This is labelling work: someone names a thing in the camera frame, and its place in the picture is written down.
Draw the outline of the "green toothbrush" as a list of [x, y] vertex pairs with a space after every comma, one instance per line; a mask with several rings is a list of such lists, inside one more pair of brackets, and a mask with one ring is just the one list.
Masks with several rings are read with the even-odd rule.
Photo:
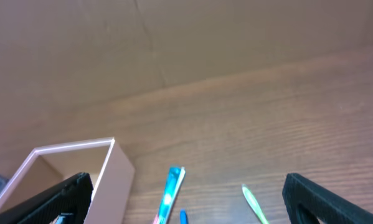
[[256, 200], [254, 194], [252, 194], [251, 190], [248, 188], [246, 184], [242, 184], [242, 193], [245, 197], [248, 205], [253, 210], [254, 214], [260, 220], [261, 224], [269, 224], [264, 212], [262, 211], [258, 201]]

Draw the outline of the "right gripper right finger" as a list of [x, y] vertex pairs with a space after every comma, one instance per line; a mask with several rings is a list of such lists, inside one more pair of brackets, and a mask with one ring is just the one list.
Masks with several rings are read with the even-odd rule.
[[292, 224], [373, 224], [373, 214], [298, 173], [286, 175], [283, 200]]

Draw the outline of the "teal toothpaste tube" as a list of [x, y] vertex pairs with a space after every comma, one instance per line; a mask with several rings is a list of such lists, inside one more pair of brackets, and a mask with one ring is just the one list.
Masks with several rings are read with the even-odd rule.
[[178, 192], [185, 178], [184, 167], [172, 166], [169, 168], [166, 185], [163, 191], [161, 203], [155, 216], [153, 224], [167, 224], [176, 201]]

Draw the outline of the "blue disposable razor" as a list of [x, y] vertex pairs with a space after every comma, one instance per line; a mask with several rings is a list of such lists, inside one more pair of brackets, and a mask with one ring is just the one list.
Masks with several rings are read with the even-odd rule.
[[189, 224], [187, 213], [185, 210], [181, 210], [179, 213], [180, 224]]

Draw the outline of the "white cardboard box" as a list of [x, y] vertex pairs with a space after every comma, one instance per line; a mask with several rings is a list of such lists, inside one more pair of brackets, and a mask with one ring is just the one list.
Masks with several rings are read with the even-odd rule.
[[0, 193], [0, 213], [79, 172], [93, 184], [86, 223], [121, 223], [135, 168], [114, 138], [35, 148]]

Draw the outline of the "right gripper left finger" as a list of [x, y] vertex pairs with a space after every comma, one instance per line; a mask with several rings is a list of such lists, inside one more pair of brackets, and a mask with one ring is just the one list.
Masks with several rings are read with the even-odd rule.
[[0, 224], [83, 224], [92, 192], [90, 174], [80, 172], [0, 213]]

